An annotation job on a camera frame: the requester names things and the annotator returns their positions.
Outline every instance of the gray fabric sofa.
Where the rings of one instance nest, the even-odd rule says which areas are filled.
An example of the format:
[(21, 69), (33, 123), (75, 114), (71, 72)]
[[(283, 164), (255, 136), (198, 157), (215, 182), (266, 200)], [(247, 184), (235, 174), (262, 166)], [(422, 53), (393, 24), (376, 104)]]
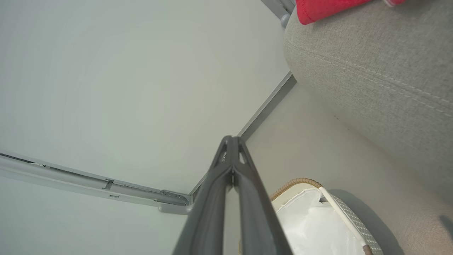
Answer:
[(382, 1), (307, 26), (291, 16), (296, 80), (453, 204), (453, 1)]

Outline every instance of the laundry basket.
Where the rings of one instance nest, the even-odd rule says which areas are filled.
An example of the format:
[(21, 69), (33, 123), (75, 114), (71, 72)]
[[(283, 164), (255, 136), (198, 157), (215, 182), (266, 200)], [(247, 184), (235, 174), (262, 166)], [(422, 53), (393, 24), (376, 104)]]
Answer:
[(293, 179), (270, 199), (295, 255), (383, 254), (354, 212), (314, 180)]

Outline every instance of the white stitching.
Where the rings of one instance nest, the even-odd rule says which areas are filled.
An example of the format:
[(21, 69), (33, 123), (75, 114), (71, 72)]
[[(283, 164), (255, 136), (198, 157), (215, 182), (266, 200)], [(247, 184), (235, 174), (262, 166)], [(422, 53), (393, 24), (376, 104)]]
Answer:
[[(373, 71), (373, 70), (370, 70), (370, 69), (368, 69), (368, 68), (365, 68), (365, 67), (363, 67), (363, 66), (360, 66), (360, 65), (358, 65), (358, 64), (354, 64), (354, 63), (352, 63), (352, 62), (349, 62), (349, 61), (347, 61), (347, 60), (344, 60), (344, 59), (340, 59), (340, 58), (337, 58), (337, 57), (335, 57), (335, 56), (332, 56), (332, 55), (328, 55), (328, 54), (322, 53), (322, 52), (320, 52), (320, 51), (317, 51), (317, 50), (314, 50), (314, 49), (309, 49), (309, 50), (312, 50), (312, 51), (314, 51), (314, 52), (318, 52), (318, 53), (320, 53), (320, 54), (322, 54), (322, 55), (326, 55), (326, 56), (329, 56), (329, 57), (333, 57), (333, 58), (336, 58), (336, 59), (338, 59), (338, 60), (341, 60), (341, 61), (345, 61), (346, 63), (350, 63), (350, 64), (352, 64), (352, 65), (355, 65), (355, 66), (361, 67), (361, 68), (363, 68), (363, 69), (365, 69), (365, 70), (368, 70), (368, 71), (370, 71), (370, 72), (373, 72), (373, 73), (375, 73), (375, 74), (378, 74), (378, 75), (384, 76), (384, 77), (386, 77), (386, 78), (389, 78), (389, 79), (391, 79), (391, 80), (394, 80), (394, 81), (396, 81), (396, 82), (398, 82), (398, 83), (401, 83), (401, 84), (403, 84), (404, 86), (408, 86), (409, 88), (412, 88), (412, 89), (418, 90), (418, 91), (420, 91), (420, 92), (423, 92), (423, 93), (425, 93), (425, 94), (427, 94), (427, 95), (430, 95), (430, 96), (432, 96), (433, 98), (436, 98), (436, 99), (441, 99), (440, 97), (438, 97), (438, 96), (434, 96), (434, 95), (432, 95), (432, 94), (431, 94), (431, 93), (429, 93), (429, 92), (423, 91), (423, 90), (421, 90), (421, 89), (419, 89), (419, 88), (415, 88), (414, 86), (410, 86), (410, 85), (407, 85), (407, 84), (405, 84), (404, 82), (401, 82), (401, 81), (399, 81), (399, 80), (397, 80), (397, 79), (394, 79), (394, 78), (392, 78), (392, 77), (389, 77), (389, 76), (387, 76), (387, 75), (384, 75), (384, 74), (381, 74), (381, 73), (375, 72), (375, 71)], [(442, 100), (442, 101), (444, 101), (444, 102), (447, 102), (447, 103), (451, 103), (450, 101), (448, 101), (448, 100), (445, 100), (445, 99), (441, 99), (441, 100)]]
[[(341, 67), (341, 66), (339, 66), (339, 65), (337, 65), (337, 64), (334, 64), (334, 63), (332, 63), (332, 62), (329, 62), (329, 61), (327, 61), (327, 60), (325, 60), (325, 59), (320, 59), (320, 58), (315, 57), (315, 56), (312, 56), (312, 55), (308, 55), (308, 56), (313, 57), (313, 58), (316, 58), (316, 59), (319, 59), (319, 60), (322, 60), (322, 61), (325, 61), (325, 62), (330, 63), (330, 64), (333, 64), (333, 65), (335, 65), (335, 66), (337, 66), (337, 67), (340, 67), (340, 68), (342, 68), (342, 69), (344, 69), (344, 70), (346, 70), (346, 71), (348, 71), (348, 72), (351, 72), (351, 73), (353, 73), (353, 74), (357, 74), (357, 75), (360, 76), (360, 77), (363, 77), (363, 78), (365, 78), (365, 79), (367, 79), (367, 80), (369, 80), (369, 81), (372, 81), (372, 82), (374, 82), (374, 83), (377, 83), (377, 84), (379, 84), (380, 86), (383, 86), (383, 87), (386, 87), (386, 88), (388, 88), (388, 89), (391, 89), (390, 87), (387, 87), (387, 86), (385, 86), (385, 85), (383, 85), (383, 84), (380, 84), (380, 83), (376, 82), (375, 80), (369, 79), (369, 78), (367, 78), (367, 77), (365, 77), (365, 76), (363, 76), (363, 75), (360, 75), (360, 74), (355, 73), (355, 72), (353, 72), (353, 71), (351, 71), (351, 70), (348, 70), (348, 69), (346, 69), (346, 68), (343, 68), (343, 67)], [(402, 94), (403, 96), (405, 96), (405, 97), (407, 97), (407, 98), (411, 98), (412, 100), (417, 101), (417, 102), (423, 104), (423, 105), (426, 106), (426, 107), (432, 108), (432, 109), (434, 109), (434, 110), (436, 110), (436, 111), (438, 111), (438, 112), (440, 112), (440, 113), (443, 113), (445, 116), (448, 116), (448, 117), (450, 117), (450, 118), (452, 117), (451, 115), (444, 113), (444, 111), (439, 110), (439, 109), (437, 109), (437, 108), (434, 107), (434, 106), (427, 105), (426, 103), (421, 102), (421, 101), (419, 101), (419, 100), (417, 100), (417, 99), (415, 99), (415, 98), (413, 98), (413, 97), (411, 97), (411, 96), (409, 96), (409, 95), (406, 95), (406, 94), (403, 94), (403, 93), (400, 93), (400, 94)]]

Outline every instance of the beige floor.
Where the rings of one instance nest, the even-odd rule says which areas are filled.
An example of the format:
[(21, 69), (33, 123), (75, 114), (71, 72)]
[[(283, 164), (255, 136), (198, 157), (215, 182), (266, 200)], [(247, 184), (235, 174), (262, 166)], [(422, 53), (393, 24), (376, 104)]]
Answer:
[[(451, 254), (453, 207), (338, 119), (297, 84), (247, 141), (270, 194), (293, 178), (322, 183), (345, 201), (384, 254)], [(225, 253), (237, 254), (237, 194), (227, 197)]]

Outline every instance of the red cloth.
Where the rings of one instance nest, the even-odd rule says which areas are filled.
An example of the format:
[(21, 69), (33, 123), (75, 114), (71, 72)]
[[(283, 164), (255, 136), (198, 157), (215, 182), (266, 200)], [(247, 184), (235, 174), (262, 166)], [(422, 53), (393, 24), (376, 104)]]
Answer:
[[(368, 1), (371, 0), (296, 0), (297, 16), (300, 23), (307, 25)], [(384, 1), (390, 6), (404, 2), (404, 0)]]

